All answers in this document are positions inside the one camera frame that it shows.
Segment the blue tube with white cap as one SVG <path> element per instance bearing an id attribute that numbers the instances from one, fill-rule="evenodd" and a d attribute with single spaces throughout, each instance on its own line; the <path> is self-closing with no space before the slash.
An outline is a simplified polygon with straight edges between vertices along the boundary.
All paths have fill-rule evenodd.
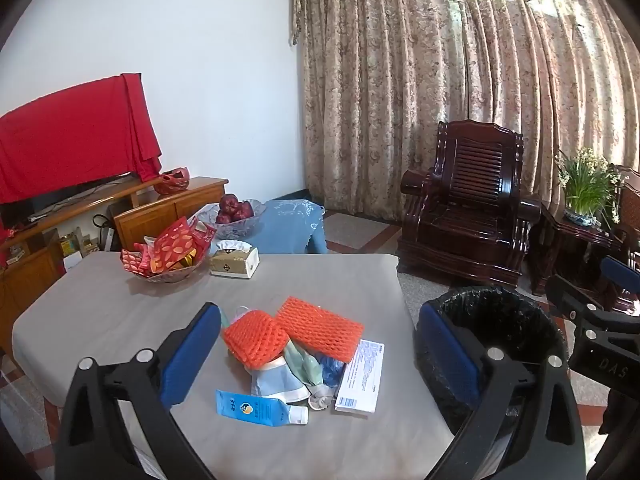
<path id="1" fill-rule="evenodd" d="M 216 408 L 218 415 L 268 427 L 305 426 L 309 422 L 306 406 L 285 404 L 262 396 L 217 390 Z"/>

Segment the light blue face mask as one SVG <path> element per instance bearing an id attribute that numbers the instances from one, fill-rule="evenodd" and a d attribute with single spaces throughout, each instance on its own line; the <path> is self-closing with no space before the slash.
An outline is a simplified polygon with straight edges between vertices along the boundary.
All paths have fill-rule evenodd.
<path id="1" fill-rule="evenodd" d="M 246 368 L 250 374 L 250 394 L 277 399 L 286 404 L 306 401 L 310 392 L 293 374 L 283 356 L 258 368 Z"/>

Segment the orange foam net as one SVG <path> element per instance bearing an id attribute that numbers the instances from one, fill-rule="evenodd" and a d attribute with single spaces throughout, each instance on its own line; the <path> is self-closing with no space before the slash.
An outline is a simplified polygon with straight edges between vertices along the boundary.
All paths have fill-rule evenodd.
<path id="1" fill-rule="evenodd" d="M 222 330 L 232 356 L 250 370 L 277 359 L 290 338 L 274 318 L 261 310 L 248 310 Z"/>
<path id="2" fill-rule="evenodd" d="M 348 363 L 354 357 L 363 325 L 304 300 L 288 297 L 274 317 L 306 349 Z"/>

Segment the white medicine box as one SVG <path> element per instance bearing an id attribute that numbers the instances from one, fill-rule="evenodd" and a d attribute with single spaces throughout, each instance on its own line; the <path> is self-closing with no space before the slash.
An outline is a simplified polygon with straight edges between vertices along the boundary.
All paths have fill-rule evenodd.
<path id="1" fill-rule="evenodd" d="M 334 408 L 338 412 L 369 416 L 378 404 L 385 344 L 361 339 L 352 360 L 346 364 L 337 389 Z"/>

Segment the green rubber glove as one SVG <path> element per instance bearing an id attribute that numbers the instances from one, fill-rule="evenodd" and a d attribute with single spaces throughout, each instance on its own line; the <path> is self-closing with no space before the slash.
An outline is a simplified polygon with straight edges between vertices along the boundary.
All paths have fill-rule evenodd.
<path id="1" fill-rule="evenodd" d="M 289 340 L 283 350 L 286 364 L 294 376 L 305 386 L 323 385 L 322 367 L 318 360 L 304 348 Z"/>

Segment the blue plastic bag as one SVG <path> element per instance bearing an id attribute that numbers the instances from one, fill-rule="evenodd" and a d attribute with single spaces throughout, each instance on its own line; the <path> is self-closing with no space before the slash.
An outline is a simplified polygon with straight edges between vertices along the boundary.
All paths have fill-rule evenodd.
<path id="1" fill-rule="evenodd" d="M 330 388 L 337 388 L 342 381 L 346 364 L 320 352 L 316 353 L 316 359 L 321 367 L 323 383 Z"/>

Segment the dark wooden side table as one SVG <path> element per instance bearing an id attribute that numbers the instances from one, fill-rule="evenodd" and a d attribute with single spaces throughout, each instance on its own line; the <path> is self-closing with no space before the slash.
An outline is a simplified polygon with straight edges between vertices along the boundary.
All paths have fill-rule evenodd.
<path id="1" fill-rule="evenodd" d="M 578 226 L 568 220 L 562 204 L 544 200 L 540 219 L 529 231 L 525 257 L 532 293 L 543 295 L 555 274 L 587 292 L 602 292 L 601 262 L 607 256 L 623 255 L 625 242 L 620 226 L 612 231 Z"/>

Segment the potted green plant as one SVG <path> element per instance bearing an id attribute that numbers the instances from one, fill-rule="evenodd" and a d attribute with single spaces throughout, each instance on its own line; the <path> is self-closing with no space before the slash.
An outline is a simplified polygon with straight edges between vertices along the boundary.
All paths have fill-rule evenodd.
<path id="1" fill-rule="evenodd" d="M 575 155 L 559 151 L 555 163 L 563 188 L 565 217 L 582 228 L 612 231 L 620 222 L 624 183 L 620 170 L 591 148 L 580 148 Z"/>

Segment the grey tablecloth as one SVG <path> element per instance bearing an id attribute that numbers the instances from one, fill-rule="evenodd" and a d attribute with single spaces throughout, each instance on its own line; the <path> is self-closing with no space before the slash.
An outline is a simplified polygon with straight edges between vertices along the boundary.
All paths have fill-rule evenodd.
<path id="1" fill-rule="evenodd" d="M 97 254 L 75 266 L 15 322 L 18 366 L 62 405 L 78 362 L 126 362 L 157 348 L 203 304 L 276 312 L 288 297 L 350 318 L 384 344 L 380 394 L 372 415 L 314 412 L 304 426 L 269 428 L 219 416 L 219 390 L 246 393 L 250 378 L 217 342 L 172 414 L 194 450 L 221 479 L 422 479 L 452 435 L 414 365 L 413 324 L 390 255 L 266 255 L 252 278 L 208 273 L 151 284 L 119 258 Z"/>

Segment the small clear plastic cup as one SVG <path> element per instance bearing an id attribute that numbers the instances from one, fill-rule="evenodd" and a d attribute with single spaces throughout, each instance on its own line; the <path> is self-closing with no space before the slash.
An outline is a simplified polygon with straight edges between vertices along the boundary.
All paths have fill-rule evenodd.
<path id="1" fill-rule="evenodd" d="M 324 411 L 327 410 L 334 400 L 335 389 L 331 388 L 325 384 L 321 385 L 311 385 L 308 387 L 310 392 L 309 398 L 307 399 L 309 407 L 313 411 Z"/>

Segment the tissue box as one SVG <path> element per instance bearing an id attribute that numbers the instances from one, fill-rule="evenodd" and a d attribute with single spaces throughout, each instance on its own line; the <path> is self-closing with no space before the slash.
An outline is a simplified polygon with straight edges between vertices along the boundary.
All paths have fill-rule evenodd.
<path id="1" fill-rule="evenodd" d="M 209 273 L 225 278 L 250 280 L 259 263 L 258 249 L 242 240 L 218 240 L 208 257 Z"/>

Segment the glass fruit bowl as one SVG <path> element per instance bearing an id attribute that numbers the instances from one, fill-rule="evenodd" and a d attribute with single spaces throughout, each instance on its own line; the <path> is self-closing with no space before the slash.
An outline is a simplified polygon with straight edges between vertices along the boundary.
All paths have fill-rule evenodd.
<path id="1" fill-rule="evenodd" d="M 230 223 L 217 223 L 216 219 L 220 213 L 220 205 L 218 203 L 206 204 L 200 208 L 192 219 L 198 219 L 203 223 L 213 226 L 216 230 L 218 240 L 240 240 L 241 238 L 252 235 L 259 226 L 260 217 L 266 211 L 267 207 L 259 200 L 248 200 L 253 209 L 253 215 L 250 218 L 232 221 Z"/>

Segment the red apples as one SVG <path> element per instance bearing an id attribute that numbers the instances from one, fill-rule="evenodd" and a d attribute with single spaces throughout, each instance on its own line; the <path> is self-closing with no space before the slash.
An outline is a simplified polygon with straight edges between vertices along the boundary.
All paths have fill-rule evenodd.
<path id="1" fill-rule="evenodd" d="M 246 220 L 254 216 L 252 204 L 248 200 L 241 202 L 234 194 L 224 194 L 219 202 L 219 211 L 216 217 L 218 224 Z"/>

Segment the red basket on cabinet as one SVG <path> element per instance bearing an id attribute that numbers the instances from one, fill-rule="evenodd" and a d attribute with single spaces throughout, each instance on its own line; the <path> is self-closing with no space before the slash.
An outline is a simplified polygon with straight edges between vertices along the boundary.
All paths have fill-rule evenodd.
<path id="1" fill-rule="evenodd" d="M 154 184 L 154 191 L 161 196 L 174 195 L 185 191 L 190 184 L 190 172 L 186 167 L 169 170 L 160 175 Z"/>

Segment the red cloth over television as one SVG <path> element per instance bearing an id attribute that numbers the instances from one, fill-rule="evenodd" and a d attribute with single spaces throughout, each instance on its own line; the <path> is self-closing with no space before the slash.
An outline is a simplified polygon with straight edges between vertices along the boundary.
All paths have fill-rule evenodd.
<path id="1" fill-rule="evenodd" d="M 139 74 L 78 84 L 1 117 L 4 204 L 120 174 L 160 175 Z"/>

